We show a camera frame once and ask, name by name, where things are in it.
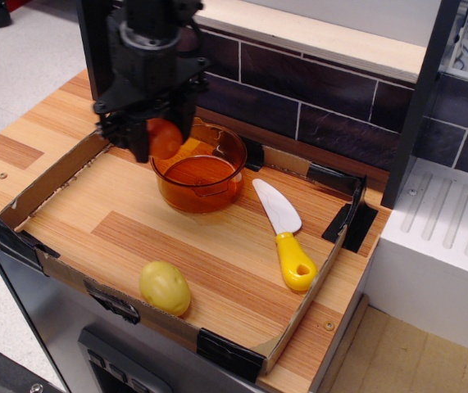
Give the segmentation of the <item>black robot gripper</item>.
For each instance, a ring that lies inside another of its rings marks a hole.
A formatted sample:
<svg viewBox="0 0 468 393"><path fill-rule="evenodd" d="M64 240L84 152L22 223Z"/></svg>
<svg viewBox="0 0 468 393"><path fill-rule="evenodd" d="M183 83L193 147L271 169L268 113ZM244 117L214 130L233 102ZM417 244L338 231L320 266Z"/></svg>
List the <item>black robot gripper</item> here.
<svg viewBox="0 0 468 393"><path fill-rule="evenodd" d="M138 163L149 161L147 122L162 118L175 124L183 142L193 127L198 95L206 90L205 57L179 53L181 33L166 38L140 34L126 24L109 29L114 79L94 103L99 133L125 144Z"/></svg>

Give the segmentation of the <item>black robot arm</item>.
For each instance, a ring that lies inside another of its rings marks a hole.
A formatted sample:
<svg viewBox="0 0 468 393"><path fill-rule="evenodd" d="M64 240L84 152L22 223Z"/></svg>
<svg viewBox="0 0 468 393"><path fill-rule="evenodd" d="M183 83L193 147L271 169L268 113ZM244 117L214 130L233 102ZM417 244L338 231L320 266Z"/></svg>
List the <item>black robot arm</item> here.
<svg viewBox="0 0 468 393"><path fill-rule="evenodd" d="M200 1L126 1L106 18L112 81L96 99L99 133L139 163L152 157L148 121L164 119L189 137L206 58L180 52L182 30L197 30Z"/></svg>

